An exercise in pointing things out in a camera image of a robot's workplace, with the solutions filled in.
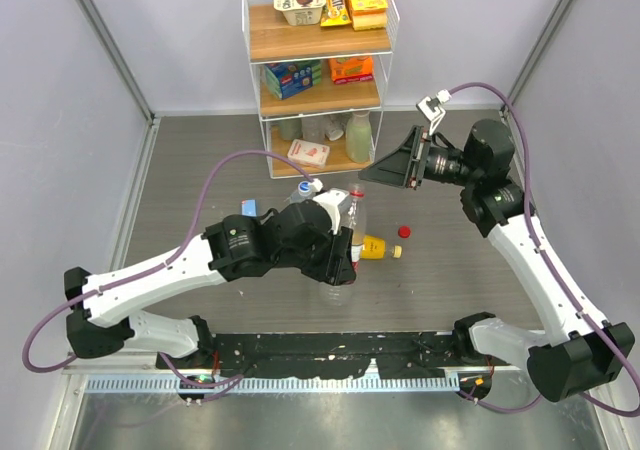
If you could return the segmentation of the clear red-label water bottle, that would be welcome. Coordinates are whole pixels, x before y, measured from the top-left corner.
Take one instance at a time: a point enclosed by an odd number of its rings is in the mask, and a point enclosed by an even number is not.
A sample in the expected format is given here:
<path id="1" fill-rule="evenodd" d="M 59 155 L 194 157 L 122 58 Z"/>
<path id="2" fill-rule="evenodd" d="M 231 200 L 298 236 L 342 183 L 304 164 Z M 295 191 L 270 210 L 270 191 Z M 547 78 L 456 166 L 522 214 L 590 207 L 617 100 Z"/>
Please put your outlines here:
<path id="1" fill-rule="evenodd" d="M 365 188 L 362 183 L 349 185 L 347 196 L 339 205 L 339 210 L 339 259 L 333 262 L 331 268 L 337 273 L 331 283 L 319 285 L 320 298 L 324 303 L 332 306 L 347 305 L 354 291 L 367 226 Z"/>

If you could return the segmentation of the red bottle cap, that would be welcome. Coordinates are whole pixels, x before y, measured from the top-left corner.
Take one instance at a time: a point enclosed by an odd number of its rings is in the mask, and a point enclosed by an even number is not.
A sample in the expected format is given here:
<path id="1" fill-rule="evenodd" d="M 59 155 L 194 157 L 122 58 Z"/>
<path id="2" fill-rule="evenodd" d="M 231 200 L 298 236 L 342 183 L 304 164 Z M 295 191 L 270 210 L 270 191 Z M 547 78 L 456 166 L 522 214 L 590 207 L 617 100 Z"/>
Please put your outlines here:
<path id="1" fill-rule="evenodd" d="M 398 235 L 400 238 L 409 238 L 411 235 L 411 229 L 408 226 L 401 226 L 398 229 Z"/>

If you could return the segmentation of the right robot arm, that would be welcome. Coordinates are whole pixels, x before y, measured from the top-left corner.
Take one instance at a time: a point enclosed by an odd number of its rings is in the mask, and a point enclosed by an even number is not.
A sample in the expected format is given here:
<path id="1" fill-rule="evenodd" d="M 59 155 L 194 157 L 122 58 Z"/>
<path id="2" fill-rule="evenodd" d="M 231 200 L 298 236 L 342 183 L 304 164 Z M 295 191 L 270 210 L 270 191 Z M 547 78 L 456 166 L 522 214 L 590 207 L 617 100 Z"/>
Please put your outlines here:
<path id="1" fill-rule="evenodd" d="M 466 217 L 509 264 L 543 330 L 480 312 L 455 322 L 453 356 L 465 365 L 491 356 L 516 366 L 542 397 L 558 402 L 615 381 L 635 336 L 627 324 L 611 324 L 562 264 L 523 189 L 509 176 L 514 153 L 509 129 L 496 120 L 475 122 L 463 148 L 415 126 L 402 145 L 359 177 L 396 188 L 416 189 L 424 180 L 460 187 Z"/>

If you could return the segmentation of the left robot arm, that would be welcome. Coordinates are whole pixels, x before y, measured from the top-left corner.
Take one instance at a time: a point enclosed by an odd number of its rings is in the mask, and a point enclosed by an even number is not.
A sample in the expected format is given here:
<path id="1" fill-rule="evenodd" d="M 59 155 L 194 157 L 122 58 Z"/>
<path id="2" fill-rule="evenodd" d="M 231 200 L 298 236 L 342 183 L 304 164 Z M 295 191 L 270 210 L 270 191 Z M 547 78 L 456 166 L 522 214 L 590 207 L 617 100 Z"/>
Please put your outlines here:
<path id="1" fill-rule="evenodd" d="M 260 217 L 230 215 L 193 237 L 183 253 L 166 252 L 112 273 L 81 267 L 64 274 L 71 302 L 66 336 L 74 354 L 95 359 L 124 348 L 149 350 L 202 368 L 213 357 L 206 322 L 197 317 L 170 319 L 147 307 L 187 291 L 273 269 L 297 269 L 327 285 L 351 284 L 354 227 L 337 210 L 315 200 L 269 210 Z"/>

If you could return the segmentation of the yellow juice bottle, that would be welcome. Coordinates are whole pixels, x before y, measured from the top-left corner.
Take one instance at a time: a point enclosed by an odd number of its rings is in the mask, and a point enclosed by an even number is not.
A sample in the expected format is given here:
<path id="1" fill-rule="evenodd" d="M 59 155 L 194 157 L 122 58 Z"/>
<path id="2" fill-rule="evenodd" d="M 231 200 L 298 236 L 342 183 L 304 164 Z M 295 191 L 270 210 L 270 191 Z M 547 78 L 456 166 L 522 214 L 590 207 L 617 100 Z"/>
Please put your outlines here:
<path id="1" fill-rule="evenodd" d="M 363 260 L 400 259 L 403 249 L 400 245 L 390 244 L 386 240 L 365 235 L 360 258 Z"/>

